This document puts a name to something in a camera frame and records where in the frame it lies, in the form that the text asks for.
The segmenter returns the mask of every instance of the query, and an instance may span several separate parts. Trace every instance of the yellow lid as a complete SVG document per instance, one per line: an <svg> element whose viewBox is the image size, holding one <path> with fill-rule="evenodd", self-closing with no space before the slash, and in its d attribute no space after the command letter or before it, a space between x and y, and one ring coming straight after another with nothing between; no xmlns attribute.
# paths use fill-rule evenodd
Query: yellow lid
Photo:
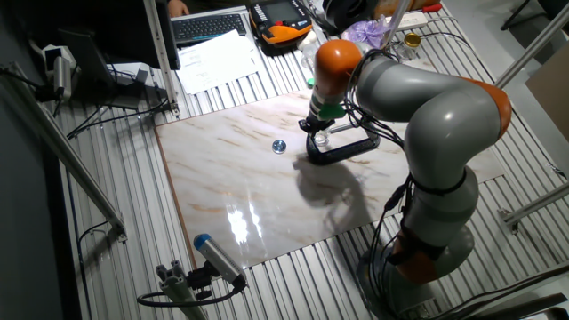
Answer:
<svg viewBox="0 0 569 320"><path fill-rule="evenodd" d="M414 34L413 32L410 32L405 35L404 42L408 46L416 48L419 46L419 44L421 44L421 37L418 36L417 34Z"/></svg>

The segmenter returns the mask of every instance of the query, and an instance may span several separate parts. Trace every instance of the desk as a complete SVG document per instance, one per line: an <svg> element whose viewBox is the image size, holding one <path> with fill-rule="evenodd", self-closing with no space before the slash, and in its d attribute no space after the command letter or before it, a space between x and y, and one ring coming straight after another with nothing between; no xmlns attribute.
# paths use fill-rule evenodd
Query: desk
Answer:
<svg viewBox="0 0 569 320"><path fill-rule="evenodd" d="M430 13L429 17L448 15L450 13L443 9ZM432 22L414 31L463 35L458 24L449 20ZM401 34L396 34L396 38L401 40ZM318 32L318 39L322 42L324 35ZM485 71L482 62L468 47L452 38L431 37L423 41L423 47L438 72L492 82L492 75ZM258 52L255 59L265 66L258 74L196 96L184 96L176 84L182 103L180 119L296 92L303 89L306 78L311 77L309 70L301 68L299 52L284 52L275 58ZM153 78L158 83L162 81L157 72ZM146 109L148 105L143 101L140 107ZM63 109L58 121L62 130L69 132L93 111L93 107ZM129 112L110 110L104 112L102 118ZM180 260L186 270L190 266L154 134L156 125L173 120L176 119L167 113L156 115L154 119L134 117L104 124L102 130L92 128L72 141L110 201L124 215L129 236L128 241L121 244L106 238L104 232L94 232L82 242L86 289L94 318L182 319L177 310L144 308L136 303L137 295L159 290L155 266L169 265L174 259ZM517 236L498 225L495 210L499 206L516 210L562 184L561 179L544 167L546 160L540 152L540 144L525 127L525 121L514 115L509 131L491 148L506 175L481 185L477 211L468 223L476 238L475 251L457 271L433 283L436 300L425 306L433 315L474 294L512 284L568 259L569 242L564 230L569 229L569 223L563 212L569 212L569 208L565 201L525 218ZM63 182L67 193L67 182L65 179ZM67 193L69 232L75 236L104 219L74 181L70 187L78 227L77 230L73 227ZM397 215L387 219L382 236L397 232L398 219ZM352 274L357 257L371 242L372 232L373 224L367 224L247 268L250 287L244 295L206 310L211 319L371 319ZM76 257L76 247L73 242L72 245ZM86 314L80 276L77 280L82 310ZM209 289L219 297L229 288L216 282Z"/></svg>
<svg viewBox="0 0 569 320"><path fill-rule="evenodd" d="M156 128L188 247L208 233L248 268L381 217L409 172L403 150L381 140L375 150L346 161L311 164L307 135L298 126L311 94L288 93ZM405 136L407 124L389 125ZM365 138L363 129L352 129L331 135L326 147ZM287 145L282 155L271 148L275 140ZM489 150L469 167L479 183L504 173ZM202 266L204 258L192 252Z"/></svg>

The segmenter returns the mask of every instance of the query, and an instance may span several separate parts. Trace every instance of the plastic bag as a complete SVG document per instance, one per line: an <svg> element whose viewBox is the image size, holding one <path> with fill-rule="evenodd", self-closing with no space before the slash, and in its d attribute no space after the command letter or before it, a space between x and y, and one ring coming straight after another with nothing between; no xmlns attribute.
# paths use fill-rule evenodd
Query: plastic bag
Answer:
<svg viewBox="0 0 569 320"><path fill-rule="evenodd" d="M391 26L381 15L378 20L359 21L349 26L342 32L341 38L351 42L362 42L369 44L373 48L380 49L383 45L384 37L391 30Z"/></svg>

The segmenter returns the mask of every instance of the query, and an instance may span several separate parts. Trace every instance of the marble board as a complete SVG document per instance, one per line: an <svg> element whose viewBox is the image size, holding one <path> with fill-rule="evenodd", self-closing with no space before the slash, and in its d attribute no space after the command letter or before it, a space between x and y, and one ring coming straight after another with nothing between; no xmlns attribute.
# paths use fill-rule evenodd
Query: marble board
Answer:
<svg viewBox="0 0 569 320"><path fill-rule="evenodd" d="M309 163L298 121L307 115L310 94L156 128L188 247L208 233L246 268L380 218L407 176L405 154L382 140L374 151L337 164ZM405 136L406 124L389 125ZM331 136L329 148L363 137L363 129L346 130ZM275 140L286 143L281 155L272 150ZM503 174L490 150L469 166L480 183ZM194 257L202 266L202 255Z"/></svg>

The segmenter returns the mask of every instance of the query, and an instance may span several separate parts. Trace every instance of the small metal disc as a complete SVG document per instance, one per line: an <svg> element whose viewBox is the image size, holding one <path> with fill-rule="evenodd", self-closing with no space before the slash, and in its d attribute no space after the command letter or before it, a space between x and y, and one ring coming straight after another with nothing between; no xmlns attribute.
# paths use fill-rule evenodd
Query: small metal disc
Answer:
<svg viewBox="0 0 569 320"><path fill-rule="evenodd" d="M286 143L282 140L275 140L273 142L273 151L280 155L286 151Z"/></svg>

